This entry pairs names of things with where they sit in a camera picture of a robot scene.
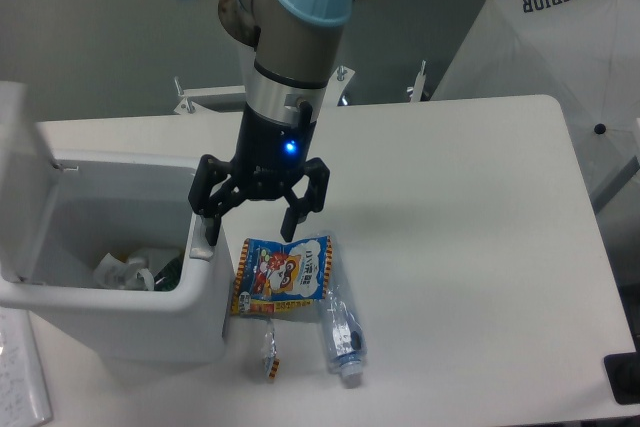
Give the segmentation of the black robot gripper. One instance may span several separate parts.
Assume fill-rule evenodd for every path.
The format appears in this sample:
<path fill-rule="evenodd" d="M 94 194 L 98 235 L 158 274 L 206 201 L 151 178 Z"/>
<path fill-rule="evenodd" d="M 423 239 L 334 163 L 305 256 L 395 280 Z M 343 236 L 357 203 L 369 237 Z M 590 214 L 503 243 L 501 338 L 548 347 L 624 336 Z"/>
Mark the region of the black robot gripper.
<path fill-rule="evenodd" d="M 198 163 L 188 201 L 205 224 L 205 239 L 216 246 L 222 217 L 246 199 L 288 203 L 280 234 L 291 242 L 296 227 L 310 212 L 323 210 L 330 170 L 318 157 L 307 160 L 316 123 L 313 108 L 303 104 L 293 124 L 283 124 L 257 113 L 246 105 L 240 124 L 236 151 L 231 161 L 203 155 Z M 304 195 L 293 187 L 308 178 Z"/>

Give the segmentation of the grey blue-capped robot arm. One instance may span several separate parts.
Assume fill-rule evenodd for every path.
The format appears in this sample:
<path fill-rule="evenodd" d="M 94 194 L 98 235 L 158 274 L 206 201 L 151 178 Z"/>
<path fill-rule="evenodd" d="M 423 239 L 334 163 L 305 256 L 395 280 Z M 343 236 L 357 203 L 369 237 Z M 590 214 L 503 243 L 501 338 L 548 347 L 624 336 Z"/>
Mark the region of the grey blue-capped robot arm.
<path fill-rule="evenodd" d="M 210 245 L 245 201 L 285 199 L 285 240 L 325 204 L 330 172 L 308 155 L 343 30 L 356 0 L 233 0 L 255 57 L 233 158 L 203 156 L 188 200 Z"/>

